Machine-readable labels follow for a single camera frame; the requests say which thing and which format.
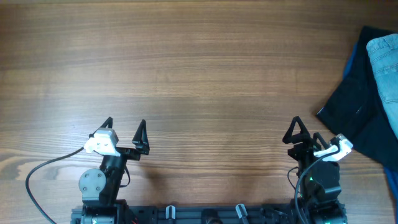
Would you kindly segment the light blue denim shorts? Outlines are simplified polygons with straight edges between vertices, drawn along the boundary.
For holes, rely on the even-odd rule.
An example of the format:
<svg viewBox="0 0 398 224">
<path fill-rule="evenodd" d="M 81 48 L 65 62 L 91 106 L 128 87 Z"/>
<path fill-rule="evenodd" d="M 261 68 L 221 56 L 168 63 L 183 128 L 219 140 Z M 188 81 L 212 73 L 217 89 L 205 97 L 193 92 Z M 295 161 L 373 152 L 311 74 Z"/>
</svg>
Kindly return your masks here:
<svg viewBox="0 0 398 224">
<path fill-rule="evenodd" d="M 366 50 L 384 111 L 397 137 L 397 34 L 370 40 Z"/>
</svg>

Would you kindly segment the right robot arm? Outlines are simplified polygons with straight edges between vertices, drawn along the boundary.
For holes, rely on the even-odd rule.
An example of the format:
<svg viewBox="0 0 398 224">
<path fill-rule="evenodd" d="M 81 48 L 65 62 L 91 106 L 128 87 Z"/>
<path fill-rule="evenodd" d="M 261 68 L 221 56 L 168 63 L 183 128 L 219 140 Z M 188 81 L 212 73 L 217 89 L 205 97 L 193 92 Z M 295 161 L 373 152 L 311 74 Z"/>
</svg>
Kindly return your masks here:
<svg viewBox="0 0 398 224">
<path fill-rule="evenodd" d="M 310 134 L 299 116 L 292 119 L 282 141 L 294 145 L 288 155 L 298 162 L 289 221 L 347 224 L 345 206 L 338 200 L 341 193 L 338 161 L 351 152 L 352 143 L 342 134 L 329 142 L 320 133 Z"/>
</svg>

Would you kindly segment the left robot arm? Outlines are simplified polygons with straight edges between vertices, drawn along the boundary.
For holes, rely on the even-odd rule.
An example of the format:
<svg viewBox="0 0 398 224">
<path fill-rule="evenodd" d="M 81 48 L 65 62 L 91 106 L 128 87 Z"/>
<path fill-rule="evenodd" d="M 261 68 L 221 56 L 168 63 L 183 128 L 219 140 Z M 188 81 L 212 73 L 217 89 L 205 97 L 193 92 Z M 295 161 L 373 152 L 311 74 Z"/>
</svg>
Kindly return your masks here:
<svg viewBox="0 0 398 224">
<path fill-rule="evenodd" d="M 125 200 L 118 200 L 119 189 L 124 174 L 128 174 L 127 161 L 139 161 L 150 151 L 146 121 L 142 120 L 133 139 L 134 148 L 118 147 L 119 139 L 113 129 L 113 119 L 109 117 L 83 146 L 87 153 L 96 152 L 103 156 L 97 169 L 85 171 L 79 179 L 83 207 L 74 211 L 72 223 L 139 223 L 138 217 Z"/>
</svg>

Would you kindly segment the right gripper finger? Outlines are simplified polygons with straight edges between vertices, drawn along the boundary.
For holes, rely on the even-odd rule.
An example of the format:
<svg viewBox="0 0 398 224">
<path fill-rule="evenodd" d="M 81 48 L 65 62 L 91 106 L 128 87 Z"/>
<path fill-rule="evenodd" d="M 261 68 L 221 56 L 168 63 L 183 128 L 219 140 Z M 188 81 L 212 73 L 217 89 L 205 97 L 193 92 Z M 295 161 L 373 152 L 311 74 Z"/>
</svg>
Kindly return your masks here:
<svg viewBox="0 0 398 224">
<path fill-rule="evenodd" d="M 329 144 L 323 139 L 320 133 L 314 133 L 312 139 L 314 140 L 313 144 L 316 145 L 317 149 L 321 149 L 321 146 L 323 149 L 329 148 Z"/>
<path fill-rule="evenodd" d="M 300 131 L 294 134 L 294 129 L 296 125 L 299 126 Z M 285 144 L 290 144 L 290 143 L 297 144 L 300 142 L 309 141 L 309 139 L 310 139 L 310 133 L 308 132 L 301 118 L 299 116 L 293 117 L 287 132 L 282 138 L 282 142 Z"/>
</svg>

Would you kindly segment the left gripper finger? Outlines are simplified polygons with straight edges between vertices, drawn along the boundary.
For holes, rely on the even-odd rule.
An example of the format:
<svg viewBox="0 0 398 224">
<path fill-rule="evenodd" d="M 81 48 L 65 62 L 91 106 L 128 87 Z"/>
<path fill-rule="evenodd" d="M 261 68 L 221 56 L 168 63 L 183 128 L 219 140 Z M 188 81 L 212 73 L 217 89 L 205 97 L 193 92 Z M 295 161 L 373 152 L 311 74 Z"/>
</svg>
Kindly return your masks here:
<svg viewBox="0 0 398 224">
<path fill-rule="evenodd" d="M 106 121 L 98 128 L 112 128 L 113 127 L 113 118 L 108 117 Z"/>
<path fill-rule="evenodd" d="M 143 119 L 132 139 L 139 154 L 148 155 L 150 151 L 149 140 L 147 136 L 146 121 Z"/>
</svg>

